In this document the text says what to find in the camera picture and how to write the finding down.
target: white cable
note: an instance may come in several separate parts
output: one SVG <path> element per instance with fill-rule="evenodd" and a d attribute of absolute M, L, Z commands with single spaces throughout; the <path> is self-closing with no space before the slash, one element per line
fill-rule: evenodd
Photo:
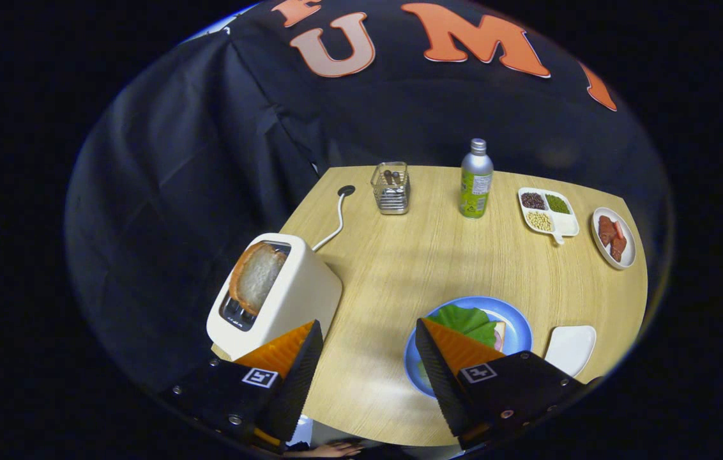
<path fill-rule="evenodd" d="M 341 196 L 339 196 L 339 228 L 336 228 L 336 231 L 333 233 L 330 233 L 330 235 L 327 236 L 327 238 L 323 239 L 322 241 L 319 241 L 315 247 L 313 247 L 313 252 L 316 252 L 319 250 L 319 248 L 323 247 L 323 245 L 326 242 L 330 241 L 330 238 L 333 238 L 334 236 L 338 235 L 339 232 L 341 232 L 342 228 L 344 228 L 344 219 L 342 219 L 342 201 L 344 201 L 344 193 L 342 193 Z"/>

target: small white dish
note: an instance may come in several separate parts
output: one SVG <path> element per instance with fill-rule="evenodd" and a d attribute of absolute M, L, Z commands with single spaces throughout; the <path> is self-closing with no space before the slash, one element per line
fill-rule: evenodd
<path fill-rule="evenodd" d="M 592 326 L 555 327 L 544 359 L 574 378 L 586 367 L 596 342 Z"/>
<path fill-rule="evenodd" d="M 612 257 L 612 245 L 609 243 L 607 247 L 603 247 L 603 242 L 600 241 L 600 236 L 597 234 L 600 227 L 599 219 L 601 215 L 612 219 L 612 222 L 619 222 L 622 227 L 622 234 L 625 236 L 625 241 L 627 241 L 627 243 L 625 244 L 625 250 L 623 250 L 622 254 L 620 254 L 619 262 L 614 260 Z M 623 270 L 634 264 L 635 259 L 637 259 L 637 247 L 634 242 L 634 235 L 631 233 L 631 229 L 628 227 L 628 224 L 625 223 L 618 213 L 610 210 L 609 208 L 597 208 L 594 215 L 591 216 L 591 223 L 595 230 L 593 233 L 595 236 L 595 244 L 600 250 L 600 253 L 603 254 L 604 259 L 606 259 L 612 267 L 615 267 L 618 270 Z"/>

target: white divided plate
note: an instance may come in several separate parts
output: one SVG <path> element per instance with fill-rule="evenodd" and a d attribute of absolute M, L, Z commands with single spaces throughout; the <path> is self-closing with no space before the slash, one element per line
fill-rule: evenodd
<path fill-rule="evenodd" d="M 599 219 L 601 215 L 612 219 L 612 222 L 619 222 L 622 227 L 622 235 L 625 236 L 625 241 L 627 241 L 627 243 L 625 244 L 625 250 L 623 250 L 622 254 L 620 254 L 620 262 L 617 262 L 612 257 L 612 245 L 609 243 L 607 247 L 603 247 L 603 242 L 600 241 L 600 236 L 597 232 L 600 227 Z M 595 228 L 595 232 L 593 233 L 595 235 L 595 244 L 600 250 L 600 253 L 603 254 L 606 261 L 618 270 L 629 268 L 633 265 L 634 260 L 637 258 L 637 247 L 634 242 L 634 235 L 631 234 L 631 229 L 628 227 L 628 224 L 626 224 L 616 212 L 610 210 L 609 208 L 597 208 L 594 215 L 591 216 L 591 221 Z"/>
<path fill-rule="evenodd" d="M 596 342 L 592 326 L 555 327 L 544 359 L 574 378 L 588 364 Z"/>
<path fill-rule="evenodd" d="M 538 195 L 540 195 L 540 198 L 543 199 L 543 204 L 546 209 L 538 210 L 523 206 L 523 200 L 521 196 L 523 196 L 524 193 L 537 193 Z M 566 213 L 554 212 L 553 210 L 549 209 L 549 201 L 546 199 L 546 195 L 557 196 L 557 198 L 563 200 L 566 203 L 566 206 L 568 206 L 568 215 Z M 526 224 L 529 226 L 529 228 L 538 233 L 548 233 L 549 235 L 554 237 L 554 241 L 557 241 L 558 244 L 563 244 L 564 236 L 575 236 L 577 235 L 577 233 L 580 233 L 580 224 L 578 224 L 577 217 L 575 217 L 574 215 L 572 203 L 569 203 L 568 198 L 566 198 L 565 196 L 557 192 L 552 192 L 551 190 L 543 190 L 542 188 L 521 187 L 519 190 L 517 190 L 517 201 L 519 201 L 520 203 L 520 209 L 523 212 L 523 219 L 526 221 Z M 544 213 L 545 215 L 548 215 L 549 220 L 552 221 L 554 232 L 546 232 L 546 230 L 540 230 L 540 228 L 533 227 L 533 225 L 531 225 L 531 222 L 529 222 L 529 213 L 533 212 Z"/>

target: black cloth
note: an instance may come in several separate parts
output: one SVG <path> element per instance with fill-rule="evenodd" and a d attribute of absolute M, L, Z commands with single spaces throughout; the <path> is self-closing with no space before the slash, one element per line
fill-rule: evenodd
<path fill-rule="evenodd" d="M 415 456 L 408 454 L 399 445 L 384 443 L 370 448 L 364 448 L 353 455 L 354 460 L 415 460 Z"/>
<path fill-rule="evenodd" d="M 500 15 L 438 3 L 474 24 Z M 144 70 L 105 111 L 73 170 L 65 222 L 73 286 L 93 331 L 136 382 L 162 390 L 207 359 L 206 316 L 239 254 L 257 234 L 279 231 L 329 167 L 458 166 L 472 137 L 487 140 L 497 170 L 624 198 L 653 294 L 669 255 L 665 174 L 625 101 L 613 89 L 618 111 L 593 100 L 574 57 L 528 30 L 549 79 L 508 69 L 500 50 L 490 64 L 432 62 L 423 26 L 399 2 L 332 0 L 291 28 L 272 6 Z M 289 41 L 321 27 L 329 53 L 348 56 L 329 23 L 357 11 L 367 13 L 376 60 L 342 78 L 312 73 Z"/>
<path fill-rule="evenodd" d="M 291 452 L 305 452 L 310 450 L 310 445 L 306 442 L 298 442 L 294 445 L 289 445 L 287 450 Z"/>

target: metal basket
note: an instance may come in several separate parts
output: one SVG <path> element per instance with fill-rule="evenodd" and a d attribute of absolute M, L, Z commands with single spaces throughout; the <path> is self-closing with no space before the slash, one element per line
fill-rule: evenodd
<path fill-rule="evenodd" d="M 373 196 L 381 213 L 399 215 L 410 209 L 410 175 L 407 173 L 407 163 L 380 163 L 370 178 L 370 185 L 373 186 Z"/>

